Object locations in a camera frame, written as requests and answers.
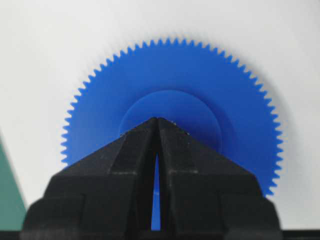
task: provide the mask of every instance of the green surface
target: green surface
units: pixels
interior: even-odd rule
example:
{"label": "green surface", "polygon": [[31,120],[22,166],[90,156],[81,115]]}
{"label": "green surface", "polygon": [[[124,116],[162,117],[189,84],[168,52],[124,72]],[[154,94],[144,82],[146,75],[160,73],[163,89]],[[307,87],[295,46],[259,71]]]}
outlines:
{"label": "green surface", "polygon": [[20,230],[26,208],[0,141],[0,231]]}

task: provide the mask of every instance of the blue gear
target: blue gear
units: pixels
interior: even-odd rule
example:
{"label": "blue gear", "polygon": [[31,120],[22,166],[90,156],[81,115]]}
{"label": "blue gear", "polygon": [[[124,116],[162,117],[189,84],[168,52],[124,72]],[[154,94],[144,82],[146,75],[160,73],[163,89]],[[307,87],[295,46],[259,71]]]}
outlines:
{"label": "blue gear", "polygon": [[209,45],[177,39],[107,59],[71,104],[62,161],[71,165],[148,118],[164,117],[255,174],[271,195],[281,169],[280,124],[257,78],[231,60]]}

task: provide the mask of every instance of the white background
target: white background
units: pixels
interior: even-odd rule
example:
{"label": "white background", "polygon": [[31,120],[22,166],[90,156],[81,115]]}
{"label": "white background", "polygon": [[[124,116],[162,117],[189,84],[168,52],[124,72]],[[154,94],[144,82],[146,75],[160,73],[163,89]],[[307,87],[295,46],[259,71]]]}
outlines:
{"label": "white background", "polygon": [[283,228],[320,228],[316,0],[1,1],[0,131],[26,206],[64,166],[62,126],[81,82],[121,49],[165,37],[224,49],[264,83],[284,131],[269,198]]}

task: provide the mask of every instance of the spur gear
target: spur gear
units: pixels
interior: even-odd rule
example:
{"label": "spur gear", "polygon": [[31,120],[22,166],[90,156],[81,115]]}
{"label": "spur gear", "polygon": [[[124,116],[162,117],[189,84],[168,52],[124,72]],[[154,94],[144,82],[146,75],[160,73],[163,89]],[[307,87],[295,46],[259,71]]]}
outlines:
{"label": "spur gear", "polygon": [[169,39],[136,45],[106,60],[71,103],[62,143],[71,165],[150,117],[177,123],[193,137],[249,170],[272,195],[280,125],[273,106],[239,61],[217,48]]}

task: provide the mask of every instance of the gear teeth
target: gear teeth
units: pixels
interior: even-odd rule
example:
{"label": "gear teeth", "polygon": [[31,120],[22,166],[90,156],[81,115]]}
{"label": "gear teeth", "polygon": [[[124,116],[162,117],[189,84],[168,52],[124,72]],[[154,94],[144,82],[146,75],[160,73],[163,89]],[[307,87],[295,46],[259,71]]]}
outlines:
{"label": "gear teeth", "polygon": [[281,123],[280,122],[273,122],[273,126],[276,129],[281,126]]}
{"label": "gear teeth", "polygon": [[165,46],[170,46],[171,43],[170,43],[170,38],[168,37],[164,43]]}
{"label": "gear teeth", "polygon": [[64,130],[69,131],[69,129],[70,129],[70,125],[63,126],[62,128],[63,128]]}
{"label": "gear teeth", "polygon": [[275,159],[276,159],[276,163],[281,162],[281,161],[283,160],[283,158],[282,158],[281,156],[278,156],[278,155],[275,157]]}
{"label": "gear teeth", "polygon": [[276,109],[276,107],[275,106],[268,106],[268,109],[270,110],[270,112],[272,112],[273,110]]}
{"label": "gear teeth", "polygon": [[164,44],[164,42],[162,41],[162,39],[160,38],[158,41],[158,46],[162,46]]}
{"label": "gear teeth", "polygon": [[90,82],[88,82],[88,81],[83,82],[83,85],[85,86],[86,89],[88,88],[89,84],[90,84]]}
{"label": "gear teeth", "polygon": [[190,47],[194,47],[195,46],[195,41],[191,40],[190,43],[189,43],[189,46]]}
{"label": "gear teeth", "polygon": [[256,85],[256,82],[258,81],[258,78],[255,76],[253,78],[250,78],[249,80],[253,83],[253,85]]}
{"label": "gear teeth", "polygon": [[94,69],[93,72],[94,72],[94,74],[95,74],[96,76],[100,73],[100,71],[97,70],[97,69]]}
{"label": "gear teeth", "polygon": [[63,137],[64,139],[67,139],[67,137],[68,137],[68,133],[64,133],[64,134],[62,134],[61,135],[61,137]]}
{"label": "gear teeth", "polygon": [[265,195],[270,195],[270,196],[274,195],[274,193],[270,190],[270,187],[265,191]]}
{"label": "gear teeth", "polygon": [[77,102],[79,102],[79,100],[80,100],[80,95],[74,95],[74,98],[75,98],[75,100],[77,101]]}
{"label": "gear teeth", "polygon": [[81,93],[81,95],[83,95],[85,93],[85,88],[78,88],[79,92]]}
{"label": "gear teeth", "polygon": [[277,184],[274,182],[274,181],[271,181],[271,183],[270,183],[270,187],[276,187],[277,186]]}
{"label": "gear teeth", "polygon": [[64,155],[67,155],[68,151],[67,151],[67,149],[65,149],[65,150],[62,150],[60,153],[62,153],[62,154],[64,154]]}
{"label": "gear teeth", "polygon": [[173,45],[179,45],[179,40],[178,40],[178,38],[176,37],[175,39],[174,39],[174,41],[173,41]]}
{"label": "gear teeth", "polygon": [[246,75],[248,78],[250,78],[251,74],[252,74],[251,71],[247,71],[247,72],[244,73],[244,75]]}
{"label": "gear teeth", "polygon": [[260,91],[260,89],[263,87],[264,85],[262,83],[259,83],[257,85],[255,85],[255,88]]}
{"label": "gear teeth", "polygon": [[225,60],[226,60],[227,63],[231,63],[232,55],[229,55]]}
{"label": "gear teeth", "polygon": [[66,117],[64,120],[65,120],[66,122],[70,123],[71,117]]}
{"label": "gear teeth", "polygon": [[241,71],[241,72],[245,72],[245,69],[246,69],[246,65],[245,64],[243,64],[242,66],[240,66],[239,67],[239,70]]}
{"label": "gear teeth", "polygon": [[276,147],[276,152],[277,152],[277,153],[283,153],[283,151],[284,151],[284,150],[283,150],[282,148],[280,148],[280,147],[278,147],[278,146]]}
{"label": "gear teeth", "polygon": [[103,71],[106,68],[106,66],[104,64],[100,64],[100,68],[101,68],[101,71]]}
{"label": "gear teeth", "polygon": [[63,141],[63,142],[61,143],[61,145],[64,146],[64,147],[66,147],[66,146],[68,145],[68,141]]}
{"label": "gear teeth", "polygon": [[150,41],[150,47],[154,47],[154,46],[156,46],[155,41],[151,40]]}
{"label": "gear teeth", "polygon": [[281,135],[282,135],[282,131],[275,130],[275,135],[276,135],[277,137],[281,136]]}
{"label": "gear teeth", "polygon": [[182,40],[182,42],[180,43],[180,45],[186,46],[186,45],[187,45],[187,40],[184,38],[184,39]]}
{"label": "gear teeth", "polygon": [[210,51],[210,44],[207,44],[207,45],[204,47],[204,49]]}
{"label": "gear teeth", "polygon": [[109,58],[107,58],[106,59],[106,64],[107,64],[107,67],[111,66],[112,65],[112,61]]}
{"label": "gear teeth", "polygon": [[225,54],[226,54],[226,52],[223,50],[222,52],[220,52],[219,56],[224,58]]}
{"label": "gear teeth", "polygon": [[260,93],[261,93],[261,95],[262,95],[263,97],[265,97],[265,96],[268,94],[267,91],[261,91]]}
{"label": "gear teeth", "polygon": [[277,144],[277,145],[280,145],[280,144],[283,144],[283,143],[284,143],[283,140],[281,140],[281,139],[279,139],[279,138],[276,139],[276,144]]}
{"label": "gear teeth", "polygon": [[266,98],[265,99],[265,103],[268,105],[269,103],[271,103],[272,99],[271,98]]}
{"label": "gear teeth", "polygon": [[113,62],[117,62],[119,60],[119,57],[116,54],[113,54]]}
{"label": "gear teeth", "polygon": [[239,65],[239,59],[236,59],[234,62],[233,62],[234,65],[238,66]]}
{"label": "gear teeth", "polygon": [[215,47],[215,48],[212,50],[212,53],[213,53],[213,54],[217,54],[217,55],[218,55],[218,48],[217,48],[217,47]]}
{"label": "gear teeth", "polygon": [[131,47],[128,47],[127,50],[128,50],[128,53],[127,53],[128,55],[131,55],[134,52]]}
{"label": "gear teeth", "polygon": [[278,117],[279,117],[278,114],[271,114],[271,118],[272,118],[273,121],[274,121],[275,119],[277,119]]}
{"label": "gear teeth", "polygon": [[279,171],[279,170],[282,170],[282,167],[281,166],[279,166],[279,165],[275,165],[275,167],[274,167],[275,169],[275,171]]}
{"label": "gear teeth", "polygon": [[273,180],[273,179],[279,179],[279,178],[280,178],[280,176],[279,176],[278,174],[274,173],[272,180]]}

